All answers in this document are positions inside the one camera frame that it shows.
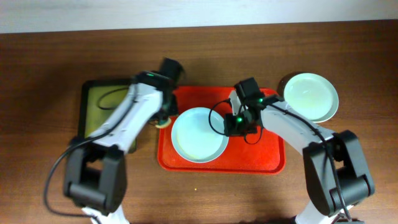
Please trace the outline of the mint green plate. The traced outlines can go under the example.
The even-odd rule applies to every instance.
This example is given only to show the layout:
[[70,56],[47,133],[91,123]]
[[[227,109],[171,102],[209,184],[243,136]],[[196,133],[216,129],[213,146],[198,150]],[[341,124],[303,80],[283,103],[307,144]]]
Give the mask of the mint green plate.
[[284,83],[281,94],[295,111],[314,123],[331,119],[340,103],[331,82],[315,73],[293,75]]

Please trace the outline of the light blue plate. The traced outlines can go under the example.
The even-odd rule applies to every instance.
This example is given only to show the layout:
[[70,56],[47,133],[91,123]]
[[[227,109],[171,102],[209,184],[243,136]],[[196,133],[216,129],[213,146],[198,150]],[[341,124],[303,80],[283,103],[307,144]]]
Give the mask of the light blue plate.
[[184,111],[172,125],[172,145],[179,156],[194,163],[207,163],[220,157],[229,137],[222,135],[224,119],[209,108]]

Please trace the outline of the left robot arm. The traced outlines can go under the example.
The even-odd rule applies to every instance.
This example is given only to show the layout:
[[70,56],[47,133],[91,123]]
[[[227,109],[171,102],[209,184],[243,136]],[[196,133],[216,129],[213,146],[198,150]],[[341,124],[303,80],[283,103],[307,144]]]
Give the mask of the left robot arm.
[[166,128],[178,113],[174,90],[182,65],[163,59],[158,71],[134,76],[123,101],[85,140],[72,143],[63,193],[93,223],[127,223],[121,208],[127,189],[125,156],[143,127]]

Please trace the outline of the yellow green sponge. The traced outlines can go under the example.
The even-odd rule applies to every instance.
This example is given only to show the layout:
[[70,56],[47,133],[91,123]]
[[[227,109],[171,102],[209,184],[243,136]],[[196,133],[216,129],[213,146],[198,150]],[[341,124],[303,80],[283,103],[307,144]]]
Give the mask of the yellow green sponge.
[[166,127],[168,127],[171,123],[171,118],[167,118],[165,120],[159,120],[156,124],[155,127],[158,129],[164,129]]

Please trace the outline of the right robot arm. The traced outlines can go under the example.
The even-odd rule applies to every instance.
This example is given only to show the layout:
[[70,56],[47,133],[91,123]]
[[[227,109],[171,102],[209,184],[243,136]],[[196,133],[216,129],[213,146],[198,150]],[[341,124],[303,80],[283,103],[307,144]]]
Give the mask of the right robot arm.
[[265,95],[254,78],[235,84],[224,117],[228,137],[272,132],[303,157],[309,203],[285,223],[359,223],[349,209],[375,193],[363,149],[355,133],[336,133],[296,112],[279,95]]

